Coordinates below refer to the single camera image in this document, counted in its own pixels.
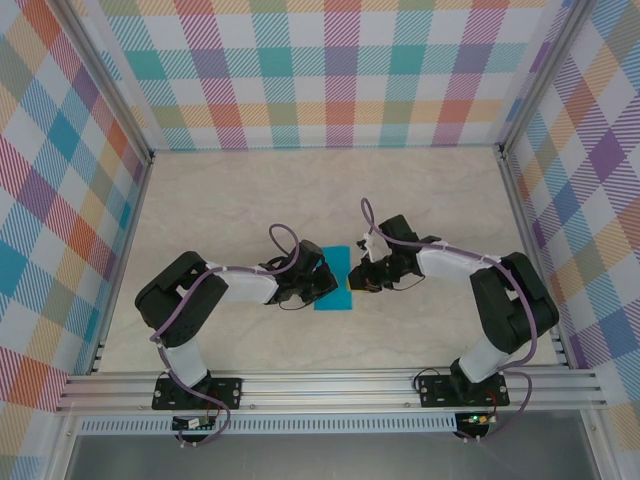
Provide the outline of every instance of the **blue towel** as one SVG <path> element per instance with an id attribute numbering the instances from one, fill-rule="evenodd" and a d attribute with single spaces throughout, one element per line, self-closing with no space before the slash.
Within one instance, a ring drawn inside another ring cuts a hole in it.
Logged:
<path id="1" fill-rule="evenodd" d="M 324 258 L 329 264 L 331 273 L 336 277 L 338 288 L 328 295 L 316 300 L 314 310 L 353 310 L 351 290 L 347 288 L 347 277 L 351 271 L 351 251 L 347 245 L 324 247 Z"/>

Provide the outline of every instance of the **aluminum rail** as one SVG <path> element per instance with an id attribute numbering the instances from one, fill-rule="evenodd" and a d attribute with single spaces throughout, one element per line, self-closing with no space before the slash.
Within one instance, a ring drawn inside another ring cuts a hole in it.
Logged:
<path id="1" fill-rule="evenodd" d="M 474 410 L 468 407 L 421 408 L 418 394 L 411 384 L 418 371 L 212 372 L 212 376 L 244 379 L 241 407 L 233 412 L 234 415 Z M 449 372 L 447 368 L 439 368 L 438 371 L 443 374 Z M 606 406 L 598 380 L 591 370 L 551 366 L 526 367 L 520 371 L 529 374 L 533 380 L 529 410 L 581 410 Z M 151 399 L 158 375 L 98 373 L 70 377 L 58 411 L 64 415 L 157 415 L 160 412 L 151 409 Z M 506 381 L 511 405 L 501 410 L 516 410 L 525 397 L 526 381 L 515 375 L 508 375 Z"/>

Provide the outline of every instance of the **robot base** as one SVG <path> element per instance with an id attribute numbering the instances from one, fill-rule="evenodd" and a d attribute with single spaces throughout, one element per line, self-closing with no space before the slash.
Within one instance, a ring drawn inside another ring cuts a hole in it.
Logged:
<path id="1" fill-rule="evenodd" d="M 206 376 L 193 389 L 224 402 L 229 410 L 240 408 L 241 378 Z M 151 408 L 153 410 L 206 410 L 209 402 L 185 392 L 171 378 L 158 378 Z"/>
<path id="2" fill-rule="evenodd" d="M 475 391 L 464 402 L 451 384 L 451 375 L 421 375 L 418 377 L 417 387 L 423 408 L 506 407 L 510 403 L 504 376 L 499 374 L 477 384 Z"/>

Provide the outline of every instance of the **checkered backdrop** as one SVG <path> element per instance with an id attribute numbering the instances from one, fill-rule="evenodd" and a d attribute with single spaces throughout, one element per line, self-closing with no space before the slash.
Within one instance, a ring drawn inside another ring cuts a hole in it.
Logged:
<path id="1" fill-rule="evenodd" d="M 640 478 L 640 1 L 598 3 L 512 153 L 564 328 Z"/>
<path id="2" fill-rule="evenodd" d="M 172 150 L 493 144 L 570 3 L 74 0 Z"/>
<path id="3" fill-rule="evenodd" d="M 22 480 L 90 354 L 143 163 L 45 1 L 0 12 L 0 478 Z"/>

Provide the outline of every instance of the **wire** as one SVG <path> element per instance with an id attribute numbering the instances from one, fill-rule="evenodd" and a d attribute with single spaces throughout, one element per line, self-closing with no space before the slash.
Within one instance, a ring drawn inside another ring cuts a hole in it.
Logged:
<path id="1" fill-rule="evenodd" d="M 498 419 L 498 399 L 496 398 L 495 394 L 491 390 L 487 390 L 487 395 L 489 395 L 491 397 L 491 400 L 493 400 L 493 413 L 491 414 L 491 416 L 495 417 L 497 420 Z"/>
<path id="2" fill-rule="evenodd" d="M 366 197 L 363 197 L 362 200 L 360 200 L 360 206 L 362 207 L 362 213 L 364 214 L 364 218 L 365 220 L 367 220 L 367 223 L 369 224 L 369 235 L 371 235 L 373 233 L 374 230 L 376 229 L 376 223 L 375 223 L 375 216 L 373 214 L 373 207 L 371 206 L 371 203 L 369 202 L 369 200 Z"/>
<path id="3" fill-rule="evenodd" d="M 213 417 L 212 423 L 214 423 L 218 419 L 218 416 L 220 415 L 220 410 L 221 410 L 220 405 L 218 405 L 218 410 L 216 411 L 216 416 Z"/>
<path id="4" fill-rule="evenodd" d="M 493 438 L 496 435 L 501 434 L 506 430 L 510 429 L 511 427 L 513 427 L 513 425 L 518 421 L 520 414 L 524 412 L 525 408 L 527 408 L 527 405 L 529 405 L 529 400 L 531 400 L 531 394 L 533 393 L 533 380 L 531 380 L 531 377 L 529 375 L 527 375 L 524 372 L 505 372 L 505 375 L 520 375 L 521 377 L 524 377 L 527 380 L 527 394 L 525 395 L 524 400 L 520 404 L 520 408 L 516 411 L 513 417 L 511 417 L 507 421 L 507 423 L 502 425 L 497 430 L 490 430 L 489 433 L 485 435 L 485 438 L 487 437 Z"/>
<path id="5" fill-rule="evenodd" d="M 406 292 L 407 290 L 415 287 L 417 284 L 419 284 L 420 282 L 424 281 L 424 279 L 427 277 L 422 277 L 420 280 L 418 280 L 416 283 L 414 283 L 413 285 L 409 285 L 406 288 L 394 288 L 393 291 L 394 292 Z"/>
<path id="6" fill-rule="evenodd" d="M 439 371 L 437 371 L 435 368 L 432 368 L 432 367 L 427 367 L 427 368 L 425 368 L 425 369 L 423 369 L 423 370 L 420 370 L 420 371 L 416 374 L 416 376 L 415 376 L 415 377 L 413 377 L 413 382 L 412 382 L 412 384 L 413 384 L 413 389 L 416 391 L 416 393 L 420 393 L 420 390 L 418 390 L 418 387 L 416 386 L 416 381 L 418 380 L 418 377 L 420 377 L 420 375 L 421 375 L 422 373 L 426 372 L 427 370 L 432 370 L 432 371 L 436 372 L 438 375 L 440 375 L 440 372 L 439 372 Z"/>
<path id="7" fill-rule="evenodd" d="M 278 249 L 280 249 L 281 251 L 283 251 L 284 253 L 287 253 L 287 252 L 283 249 L 282 245 L 280 245 L 280 243 L 278 243 L 278 241 L 275 239 L 275 236 L 273 235 L 273 229 L 274 228 L 282 228 L 283 230 L 286 230 L 287 232 L 289 232 L 289 234 L 293 238 L 293 241 L 295 242 L 293 258 L 291 259 L 291 261 L 287 265 L 285 265 L 284 267 L 281 267 L 281 268 L 277 268 L 275 270 L 258 270 L 258 269 L 255 269 L 255 268 L 238 267 L 238 266 L 215 267 L 215 268 L 211 268 L 211 269 L 207 270 L 206 272 L 201 274 L 196 279 L 195 282 L 193 282 L 193 285 L 191 285 L 189 290 L 187 290 L 187 292 L 185 293 L 184 297 L 182 297 L 182 300 L 180 300 L 180 303 L 178 303 L 178 306 L 171 313 L 171 315 L 169 316 L 167 321 L 164 322 L 162 324 L 162 326 L 160 326 L 160 328 L 158 328 L 158 330 L 156 330 L 153 333 L 153 335 L 151 335 L 151 337 L 149 338 L 149 340 L 151 340 L 153 343 L 155 343 L 157 345 L 157 347 L 158 347 L 158 353 L 160 355 L 160 359 L 162 360 L 162 363 L 164 363 L 165 367 L 167 368 L 166 373 L 169 374 L 171 379 L 180 388 L 182 388 L 187 393 L 190 393 L 191 395 L 194 395 L 194 396 L 196 396 L 198 398 L 201 398 L 203 400 L 206 400 L 206 401 L 208 401 L 208 402 L 210 402 L 210 403 L 212 403 L 214 405 L 217 405 L 218 406 L 218 411 L 220 411 L 220 409 L 223 409 L 225 411 L 225 413 L 227 414 L 226 418 L 225 418 L 225 421 L 222 424 L 222 426 L 218 430 L 216 430 L 215 432 L 213 432 L 210 435 L 208 435 L 207 437 L 205 437 L 204 440 L 201 440 L 200 442 L 187 442 L 182 437 L 182 431 L 178 432 L 178 439 L 181 442 L 181 446 L 188 445 L 190 447 L 197 447 L 197 446 L 200 446 L 200 445 L 204 445 L 205 443 L 209 443 L 212 440 L 215 440 L 216 438 L 218 438 L 222 434 L 222 432 L 224 430 L 226 430 L 226 428 L 231 423 L 231 411 L 229 410 L 229 407 L 224 402 L 221 402 L 220 400 L 218 400 L 216 398 L 210 397 L 209 395 L 205 395 L 204 393 L 200 393 L 200 392 L 192 389 L 191 387 L 187 386 L 182 380 L 180 380 L 180 378 L 178 378 L 178 376 L 175 374 L 175 372 L 171 369 L 171 364 L 169 363 L 169 359 L 167 358 L 167 355 L 166 355 L 166 352 L 164 350 L 164 347 L 160 343 L 160 340 L 159 340 L 160 336 L 164 332 L 167 331 L 167 329 L 173 324 L 173 322 L 176 321 L 176 318 L 178 318 L 178 316 L 180 315 L 180 313 L 184 309 L 184 306 L 187 304 L 187 302 L 189 301 L 189 299 L 191 298 L 193 293 L 197 290 L 197 288 L 200 286 L 200 284 L 207 277 L 209 277 L 211 275 L 214 275 L 216 273 L 225 271 L 225 270 L 236 271 L 236 272 L 249 272 L 249 273 L 254 273 L 256 275 L 264 275 L 264 276 L 274 276 L 274 275 L 279 275 L 279 274 L 281 274 L 283 272 L 286 272 L 291 267 L 293 267 L 295 265 L 295 263 L 298 261 L 298 256 L 300 255 L 300 241 L 298 240 L 298 236 L 296 235 L 296 233 L 291 228 L 289 228 L 288 226 L 286 226 L 286 225 L 284 225 L 282 223 L 274 223 L 273 225 L 271 225 L 269 227 L 269 236 L 271 237 L 271 240 L 273 241 L 275 246 Z"/>
<path id="8" fill-rule="evenodd" d="M 313 303 L 313 300 L 310 302 L 305 303 L 303 306 L 301 307 L 296 307 L 296 308 L 284 308 L 282 306 L 283 302 L 278 303 L 278 306 L 280 307 L 280 310 L 284 310 L 285 312 L 295 312 L 296 310 L 302 310 L 303 308 L 307 308 L 309 305 L 311 305 Z"/>

